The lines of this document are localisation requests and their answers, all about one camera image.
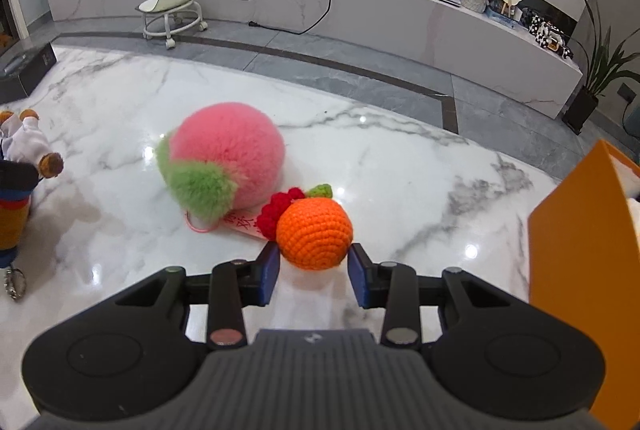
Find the orange storage box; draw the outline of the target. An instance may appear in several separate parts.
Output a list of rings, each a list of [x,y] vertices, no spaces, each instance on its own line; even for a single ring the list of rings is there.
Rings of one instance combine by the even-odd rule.
[[[639,421],[639,167],[600,141],[528,218],[529,300],[600,346],[590,412],[609,429]]]

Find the black box on table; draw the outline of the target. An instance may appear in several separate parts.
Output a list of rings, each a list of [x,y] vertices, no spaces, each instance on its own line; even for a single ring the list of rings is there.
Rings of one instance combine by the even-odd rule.
[[[50,42],[24,50],[1,66],[0,104],[29,97],[56,64]]]

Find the potted green plant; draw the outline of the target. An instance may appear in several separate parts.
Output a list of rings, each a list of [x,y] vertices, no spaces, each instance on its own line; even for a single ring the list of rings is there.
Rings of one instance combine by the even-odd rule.
[[[617,80],[639,82],[639,72],[628,69],[628,64],[639,58],[639,52],[625,52],[625,44],[639,34],[639,29],[629,33],[614,48],[611,47],[612,28],[603,30],[600,8],[597,0],[593,4],[584,0],[592,32],[591,52],[577,40],[574,41],[584,53],[586,73],[584,82],[570,103],[562,122],[575,134],[582,133],[582,127],[599,104],[599,96]]]

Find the black white toy vehicle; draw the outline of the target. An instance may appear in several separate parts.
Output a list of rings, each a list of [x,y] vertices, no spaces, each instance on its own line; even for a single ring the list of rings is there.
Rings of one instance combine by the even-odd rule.
[[[562,59],[573,59],[574,52],[568,47],[567,36],[551,21],[542,15],[532,12],[522,17],[522,25],[533,35],[536,43],[549,52],[554,52]]]

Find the white rolling stool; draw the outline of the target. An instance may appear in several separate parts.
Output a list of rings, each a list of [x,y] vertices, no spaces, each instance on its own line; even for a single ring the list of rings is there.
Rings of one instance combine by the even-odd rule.
[[[176,46],[175,36],[190,29],[204,32],[208,23],[196,0],[145,0],[136,11],[142,17],[142,36],[146,41],[162,38],[167,49]]]

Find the rooster plush toy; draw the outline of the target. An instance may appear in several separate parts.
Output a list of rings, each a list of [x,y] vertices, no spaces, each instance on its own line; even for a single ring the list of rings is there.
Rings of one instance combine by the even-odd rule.
[[[63,158],[51,148],[35,110],[1,112],[2,268],[11,267],[17,257],[35,188],[63,169]]]

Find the white tv console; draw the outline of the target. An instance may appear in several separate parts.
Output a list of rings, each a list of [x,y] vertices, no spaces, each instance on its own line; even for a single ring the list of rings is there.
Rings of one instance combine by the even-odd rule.
[[[47,0],[56,21],[131,17],[145,0]],[[555,118],[582,72],[533,35],[439,0],[198,0],[204,15],[332,38],[427,64]]]

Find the metal keyring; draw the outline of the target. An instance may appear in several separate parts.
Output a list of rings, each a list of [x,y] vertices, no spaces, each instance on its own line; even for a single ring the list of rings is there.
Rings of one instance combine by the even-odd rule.
[[[4,289],[12,301],[20,301],[24,297],[26,288],[25,275],[19,268],[10,265],[4,270]]]

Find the pink green fluffy peach plush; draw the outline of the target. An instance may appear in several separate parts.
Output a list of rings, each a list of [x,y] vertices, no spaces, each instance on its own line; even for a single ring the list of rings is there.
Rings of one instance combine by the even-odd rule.
[[[276,191],[285,143],[276,124],[242,102],[201,108],[162,137],[155,149],[160,176],[197,233],[261,205]]]

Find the orange crochet tangerine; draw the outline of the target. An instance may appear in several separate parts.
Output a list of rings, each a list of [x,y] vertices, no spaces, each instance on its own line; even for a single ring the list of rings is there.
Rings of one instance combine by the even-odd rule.
[[[329,184],[273,194],[260,210],[256,227],[277,244],[288,263],[311,272],[340,265],[354,238],[352,221],[333,199]]]

